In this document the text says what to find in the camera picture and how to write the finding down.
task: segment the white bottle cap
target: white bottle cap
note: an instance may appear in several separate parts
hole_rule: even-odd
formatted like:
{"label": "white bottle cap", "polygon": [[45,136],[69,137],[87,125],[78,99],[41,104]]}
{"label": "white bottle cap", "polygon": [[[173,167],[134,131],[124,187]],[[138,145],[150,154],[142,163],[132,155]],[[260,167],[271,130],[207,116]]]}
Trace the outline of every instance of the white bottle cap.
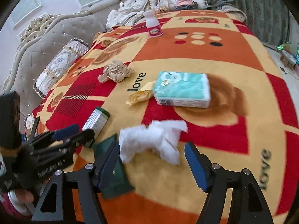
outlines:
{"label": "white bottle cap", "polygon": [[153,17],[154,16],[154,13],[152,10],[149,10],[149,11],[144,11],[143,12],[143,15],[146,17],[146,18],[150,18],[150,17]]}

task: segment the finger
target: finger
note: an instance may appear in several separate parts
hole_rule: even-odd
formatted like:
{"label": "finger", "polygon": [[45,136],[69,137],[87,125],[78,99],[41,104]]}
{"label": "finger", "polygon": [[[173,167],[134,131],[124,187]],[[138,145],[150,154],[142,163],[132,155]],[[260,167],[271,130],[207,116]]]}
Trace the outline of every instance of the finger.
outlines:
{"label": "finger", "polygon": [[16,189],[15,193],[21,203],[32,203],[34,201],[33,194],[26,189]]}

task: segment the teal tissue package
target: teal tissue package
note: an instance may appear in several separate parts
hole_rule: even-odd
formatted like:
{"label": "teal tissue package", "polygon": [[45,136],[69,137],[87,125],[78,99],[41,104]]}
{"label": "teal tissue package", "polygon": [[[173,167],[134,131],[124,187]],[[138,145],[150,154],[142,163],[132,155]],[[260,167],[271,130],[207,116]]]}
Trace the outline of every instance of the teal tissue package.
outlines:
{"label": "teal tissue package", "polygon": [[161,71],[153,92],[158,105],[208,108],[211,100],[206,74]]}

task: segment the dark green packet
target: dark green packet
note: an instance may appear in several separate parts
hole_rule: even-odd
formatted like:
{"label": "dark green packet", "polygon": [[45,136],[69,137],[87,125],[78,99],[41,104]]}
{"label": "dark green packet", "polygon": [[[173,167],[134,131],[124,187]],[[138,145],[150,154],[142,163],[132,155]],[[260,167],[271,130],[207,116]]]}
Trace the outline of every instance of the dark green packet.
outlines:
{"label": "dark green packet", "polygon": [[[118,141],[117,134],[114,134],[98,144],[93,144],[92,148],[94,150],[95,159],[104,154],[113,141]],[[134,187],[130,184],[125,168],[119,158],[113,170],[113,177],[111,178],[109,185],[102,190],[102,197],[105,200],[108,200],[132,190],[134,190]]]}

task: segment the bottle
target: bottle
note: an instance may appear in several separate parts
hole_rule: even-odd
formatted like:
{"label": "bottle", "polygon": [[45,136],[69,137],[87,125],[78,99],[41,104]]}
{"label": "bottle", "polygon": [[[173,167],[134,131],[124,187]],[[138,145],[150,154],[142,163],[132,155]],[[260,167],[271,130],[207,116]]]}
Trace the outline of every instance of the bottle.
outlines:
{"label": "bottle", "polygon": [[149,11],[143,12],[143,15],[146,18],[146,26],[147,26],[147,30],[149,32],[149,36],[150,37],[161,36],[163,34],[161,25],[160,25],[158,19],[156,19],[154,17],[153,11],[149,10]]}

